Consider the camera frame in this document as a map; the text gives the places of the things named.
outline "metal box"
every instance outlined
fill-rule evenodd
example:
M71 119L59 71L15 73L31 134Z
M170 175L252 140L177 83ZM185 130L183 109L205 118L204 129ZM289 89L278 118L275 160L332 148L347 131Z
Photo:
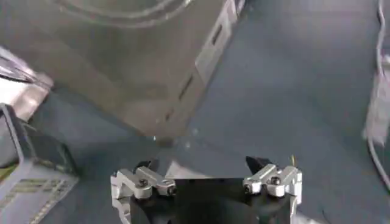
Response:
M179 136L232 33L236 1L155 1L186 5L139 26L118 2L136 0L6 0L0 42L144 135Z
M66 147L0 105L1 223L35 224L77 183Z

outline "metal panel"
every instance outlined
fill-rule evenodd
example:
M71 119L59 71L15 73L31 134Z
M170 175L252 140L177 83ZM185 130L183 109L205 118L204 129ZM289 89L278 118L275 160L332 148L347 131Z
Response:
M6 1L0 28L8 31L0 41L145 135L166 135L159 121L175 104L226 1L196 0L142 29L80 19L51 1Z

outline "slot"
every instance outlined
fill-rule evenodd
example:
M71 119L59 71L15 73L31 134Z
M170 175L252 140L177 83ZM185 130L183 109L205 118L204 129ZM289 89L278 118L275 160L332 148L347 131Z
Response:
M187 90L188 88L190 87L190 85L192 84L192 82L194 81L194 76L191 75L191 77L187 80L187 82L185 83L182 91L180 92L179 94L179 100L181 101L182 98L184 97L184 95L187 93Z
M217 43L218 38L221 36L221 32L222 32L222 25L219 25L212 39L212 43L214 46Z

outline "gray floor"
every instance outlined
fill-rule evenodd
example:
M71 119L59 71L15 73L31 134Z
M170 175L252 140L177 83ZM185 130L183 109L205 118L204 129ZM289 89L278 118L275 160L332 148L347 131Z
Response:
M375 1L251 1L174 149L157 149L57 88L32 123L69 144L83 178L43 223L119 223L109 175L156 155L219 177L247 175L246 155L281 166L294 155L303 214L332 224L388 222L390 199L361 139L377 32ZM383 160L389 152L380 150Z

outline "white cable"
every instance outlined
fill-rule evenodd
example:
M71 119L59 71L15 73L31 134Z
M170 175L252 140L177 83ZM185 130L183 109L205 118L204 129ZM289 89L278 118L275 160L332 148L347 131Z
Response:
M368 148L370 150L371 158L377 167L378 173L382 177L383 182L385 183L388 191L390 192L390 179L388 175L386 174L386 171L384 170L383 166L381 165L381 162L378 158L378 155L375 151L374 143L372 142L371 139L368 140Z
M378 34L378 43L377 43L377 69L378 73L383 77L386 77L385 70L382 65L382 45L386 37L386 19L383 13L383 0L378 0L378 15L380 22L380 30Z
M379 14L381 27L378 34L378 43L377 43L377 69L378 69L378 75L382 75L387 82L389 80L389 77L386 76L385 70L383 69L382 52L381 52L382 45L386 37L386 20L383 14L383 0L378 0L378 14ZM372 139L368 139L367 141L368 141L368 148L371 154L371 158L375 166L377 167L379 175L381 176L388 191L390 192L390 179L378 158L377 152L375 151L374 142Z

